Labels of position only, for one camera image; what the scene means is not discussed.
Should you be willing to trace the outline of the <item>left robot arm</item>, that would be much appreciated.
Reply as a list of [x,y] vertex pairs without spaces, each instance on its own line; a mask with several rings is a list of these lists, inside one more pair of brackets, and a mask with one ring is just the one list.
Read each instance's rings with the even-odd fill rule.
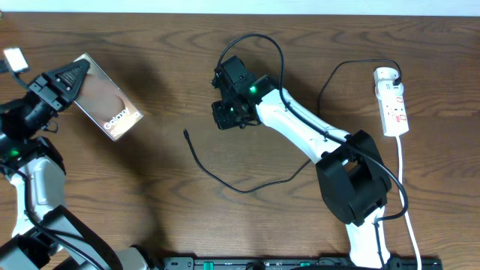
[[119,139],[142,117],[131,100],[83,54],[73,63],[42,73],[29,84],[19,75],[22,60],[1,62],[26,90],[25,96],[1,105],[1,174],[16,188],[17,219],[12,238],[1,246],[2,269],[41,269],[59,251],[69,257],[58,269],[155,269],[139,246],[113,250],[66,206],[63,158],[48,138],[53,119],[77,104],[104,131]]

